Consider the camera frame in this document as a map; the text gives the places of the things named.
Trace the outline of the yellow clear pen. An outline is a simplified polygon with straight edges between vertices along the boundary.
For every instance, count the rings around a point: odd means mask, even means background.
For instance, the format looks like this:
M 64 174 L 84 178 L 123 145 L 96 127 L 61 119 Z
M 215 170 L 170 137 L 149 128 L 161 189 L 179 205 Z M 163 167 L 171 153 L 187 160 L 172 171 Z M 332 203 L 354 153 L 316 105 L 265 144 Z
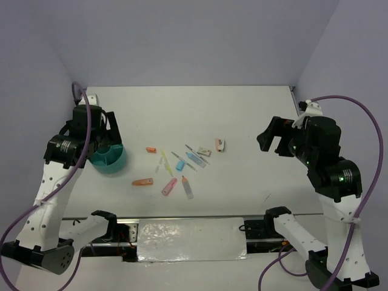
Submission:
M 163 160 L 164 160 L 164 164 L 165 164 L 165 166 L 166 166 L 166 169 L 167 169 L 168 173 L 170 174 L 170 176 L 173 178 L 174 175 L 173 175 L 172 169 L 171 169 L 171 167 L 170 167 L 170 165 L 169 165 L 169 162 L 168 162 L 168 160 L 167 160 L 166 154 L 164 153 L 163 150 L 161 150 L 161 154 L 162 154 L 162 157 L 163 157 Z

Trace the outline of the silver foil sheet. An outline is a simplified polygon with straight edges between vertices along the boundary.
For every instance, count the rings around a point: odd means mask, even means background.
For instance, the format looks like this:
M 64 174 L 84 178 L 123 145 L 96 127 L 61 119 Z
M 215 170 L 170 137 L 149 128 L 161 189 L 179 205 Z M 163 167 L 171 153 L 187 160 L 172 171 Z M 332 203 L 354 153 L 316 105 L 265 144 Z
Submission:
M 138 227 L 140 262 L 246 259 L 242 218 L 144 219 Z

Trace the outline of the small white eraser box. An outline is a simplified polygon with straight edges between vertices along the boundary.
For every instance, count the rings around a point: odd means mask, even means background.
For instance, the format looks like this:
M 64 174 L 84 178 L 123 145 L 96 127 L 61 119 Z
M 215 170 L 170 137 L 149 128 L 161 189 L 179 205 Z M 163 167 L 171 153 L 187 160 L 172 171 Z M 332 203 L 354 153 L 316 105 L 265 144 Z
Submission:
M 204 148 L 204 147 L 199 147 L 197 150 L 197 154 L 202 155 L 202 156 L 207 156 L 209 157 L 211 155 L 212 151 L 210 149 Z

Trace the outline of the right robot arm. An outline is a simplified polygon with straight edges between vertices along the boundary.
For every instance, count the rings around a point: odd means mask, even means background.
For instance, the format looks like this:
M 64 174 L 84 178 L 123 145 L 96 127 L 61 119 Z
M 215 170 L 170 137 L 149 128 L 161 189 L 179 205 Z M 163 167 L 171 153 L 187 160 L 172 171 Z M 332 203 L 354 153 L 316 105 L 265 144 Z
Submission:
M 327 117 L 306 117 L 300 128 L 293 120 L 274 116 L 257 141 L 269 151 L 274 137 L 280 138 L 275 152 L 295 157 L 307 167 L 307 177 L 318 195 L 326 222 L 323 244 L 296 222 L 287 207 L 266 211 L 264 232 L 282 235 L 305 260 L 310 282 L 317 289 L 351 290 L 376 287 L 379 276 L 366 262 L 358 218 L 362 183 L 357 165 L 340 156 L 341 129 Z

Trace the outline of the clear pen cap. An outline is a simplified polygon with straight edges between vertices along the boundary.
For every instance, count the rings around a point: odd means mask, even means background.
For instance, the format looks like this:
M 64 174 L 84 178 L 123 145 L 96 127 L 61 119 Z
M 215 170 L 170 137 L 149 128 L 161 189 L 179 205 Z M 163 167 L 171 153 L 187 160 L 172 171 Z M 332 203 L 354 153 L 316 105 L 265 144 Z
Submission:
M 155 168 L 155 173 L 158 173 L 159 168 L 160 168 L 160 166 L 162 165 L 162 163 L 163 163 L 163 157 L 160 157 L 160 159 L 159 159 L 159 161 L 158 161 L 158 164 L 157 164 L 157 166 L 156 166 L 156 168 Z

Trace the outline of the blue marker cap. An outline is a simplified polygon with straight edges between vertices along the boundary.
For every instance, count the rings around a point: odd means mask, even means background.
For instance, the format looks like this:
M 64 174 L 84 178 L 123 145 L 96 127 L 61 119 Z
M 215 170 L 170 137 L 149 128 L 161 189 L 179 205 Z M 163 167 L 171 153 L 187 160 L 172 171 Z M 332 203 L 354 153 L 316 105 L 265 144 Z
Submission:
M 184 161 L 179 161 L 179 162 L 177 163 L 177 165 L 176 165 L 176 170 L 179 171 L 179 172 L 181 172 L 181 171 L 183 170 L 184 166 L 185 166 Z

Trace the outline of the pink correction tape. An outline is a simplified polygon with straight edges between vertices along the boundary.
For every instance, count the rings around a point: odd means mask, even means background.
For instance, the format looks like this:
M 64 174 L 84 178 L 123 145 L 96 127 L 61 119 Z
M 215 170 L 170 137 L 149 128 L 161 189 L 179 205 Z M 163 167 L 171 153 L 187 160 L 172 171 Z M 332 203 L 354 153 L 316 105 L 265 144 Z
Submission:
M 169 183 L 163 188 L 162 190 L 162 195 L 163 196 L 168 196 L 170 194 L 170 192 L 173 190 L 173 188 L 175 187 L 176 183 L 178 182 L 178 180 L 176 178 L 172 178 Z

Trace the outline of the blue highlighter body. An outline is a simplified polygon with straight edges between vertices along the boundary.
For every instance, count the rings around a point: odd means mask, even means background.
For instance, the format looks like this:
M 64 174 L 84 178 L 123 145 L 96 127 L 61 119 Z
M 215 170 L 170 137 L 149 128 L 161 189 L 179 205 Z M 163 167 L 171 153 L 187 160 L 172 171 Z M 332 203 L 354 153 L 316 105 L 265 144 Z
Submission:
M 195 154 L 186 152 L 186 155 L 190 160 L 192 160 L 198 166 L 202 168 L 206 166 L 206 163 L 201 158 L 197 157 Z

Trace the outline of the orange tip highlighter body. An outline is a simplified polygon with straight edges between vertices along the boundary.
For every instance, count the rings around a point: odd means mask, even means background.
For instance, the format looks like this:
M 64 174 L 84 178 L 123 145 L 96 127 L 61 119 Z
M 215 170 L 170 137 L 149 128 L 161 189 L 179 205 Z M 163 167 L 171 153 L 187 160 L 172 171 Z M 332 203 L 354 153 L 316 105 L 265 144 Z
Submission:
M 193 195 L 191 186 L 190 186 L 190 184 L 189 184 L 188 179 L 187 179 L 185 176 L 182 176 L 182 184 L 183 184 L 184 191 L 185 191 L 185 193 L 186 193 L 187 198 L 188 198 L 188 199 L 193 199 L 193 198 L 194 198 L 194 195 Z

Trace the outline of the orange marker cap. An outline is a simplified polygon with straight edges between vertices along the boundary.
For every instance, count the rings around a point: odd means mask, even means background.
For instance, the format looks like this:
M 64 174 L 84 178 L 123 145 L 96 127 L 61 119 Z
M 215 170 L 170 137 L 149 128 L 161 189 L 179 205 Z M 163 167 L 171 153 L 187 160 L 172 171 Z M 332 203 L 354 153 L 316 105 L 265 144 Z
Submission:
M 156 149 L 153 148 L 153 147 L 147 147 L 146 151 L 149 152 L 149 153 L 156 153 Z

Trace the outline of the teal round organizer container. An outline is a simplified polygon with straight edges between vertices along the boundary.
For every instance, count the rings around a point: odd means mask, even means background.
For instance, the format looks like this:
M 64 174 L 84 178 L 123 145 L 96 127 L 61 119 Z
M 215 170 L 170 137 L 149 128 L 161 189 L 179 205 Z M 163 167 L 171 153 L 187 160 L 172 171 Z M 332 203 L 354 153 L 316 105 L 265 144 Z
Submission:
M 97 150 L 90 158 L 90 163 L 105 175 L 120 172 L 126 165 L 127 154 L 123 144 L 111 145 Z

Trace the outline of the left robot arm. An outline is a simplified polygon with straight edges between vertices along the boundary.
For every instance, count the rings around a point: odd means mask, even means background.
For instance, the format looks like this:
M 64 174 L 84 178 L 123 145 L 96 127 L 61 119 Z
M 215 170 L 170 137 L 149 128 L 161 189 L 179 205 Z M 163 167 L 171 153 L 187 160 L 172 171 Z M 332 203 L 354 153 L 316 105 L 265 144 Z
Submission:
M 87 219 L 60 230 L 75 182 L 88 160 L 100 149 L 117 149 L 121 136 L 113 112 L 85 104 L 47 144 L 44 171 L 33 210 L 14 241 L 1 241 L 1 255 L 26 266 L 57 275 L 69 267 L 74 254 L 95 239 L 117 238 L 113 213 L 96 210 Z

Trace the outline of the blue clear pen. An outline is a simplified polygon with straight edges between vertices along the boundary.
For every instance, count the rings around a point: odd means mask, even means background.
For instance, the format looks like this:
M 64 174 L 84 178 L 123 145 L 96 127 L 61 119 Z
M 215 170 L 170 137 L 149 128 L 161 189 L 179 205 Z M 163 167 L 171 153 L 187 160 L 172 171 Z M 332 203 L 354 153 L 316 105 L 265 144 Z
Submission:
M 210 163 L 204 159 L 202 156 L 200 156 L 196 151 L 194 151 L 189 145 L 185 144 L 185 146 L 195 155 L 197 156 L 199 159 L 201 159 L 202 161 L 204 161 L 207 165 L 210 165 Z

